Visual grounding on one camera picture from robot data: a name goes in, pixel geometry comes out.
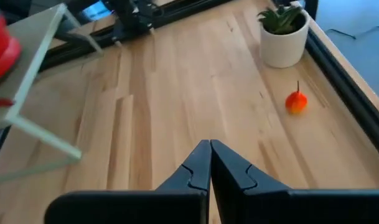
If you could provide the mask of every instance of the light wood surface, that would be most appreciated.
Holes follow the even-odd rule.
[[[83,159],[1,183],[0,223],[42,223],[47,205],[73,190],[155,189],[201,139],[294,188],[379,188],[377,150],[310,55],[285,69],[260,60],[255,18],[268,4],[230,2],[41,79],[24,114],[76,142]],[[291,116],[284,101],[298,80],[309,104]],[[12,128],[0,172],[58,157],[47,147]]]

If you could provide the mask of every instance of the gray floor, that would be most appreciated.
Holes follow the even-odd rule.
[[[379,0],[319,0],[317,23],[379,96]]]

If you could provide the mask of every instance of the green leaves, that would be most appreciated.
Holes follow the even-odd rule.
[[[284,35],[294,32],[295,26],[293,21],[301,13],[300,6],[284,7],[279,6],[276,12],[267,7],[263,12],[257,16],[261,16],[258,20],[264,26],[264,29],[272,34]]]

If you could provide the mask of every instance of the red object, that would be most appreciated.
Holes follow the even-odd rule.
[[[0,79],[7,74],[21,53],[17,39],[11,37],[6,29],[6,21],[0,15]]]
[[[14,102],[11,100],[0,98],[0,107],[10,107],[13,104]]]
[[[286,98],[286,109],[289,113],[299,114],[307,106],[307,97],[300,92],[299,82],[297,81],[297,91],[291,93]]]

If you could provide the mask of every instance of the orange tomato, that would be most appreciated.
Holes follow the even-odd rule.
[[[307,97],[300,92],[299,82],[297,81],[297,91],[291,93],[286,98],[286,109],[291,114],[299,114],[307,106]]]

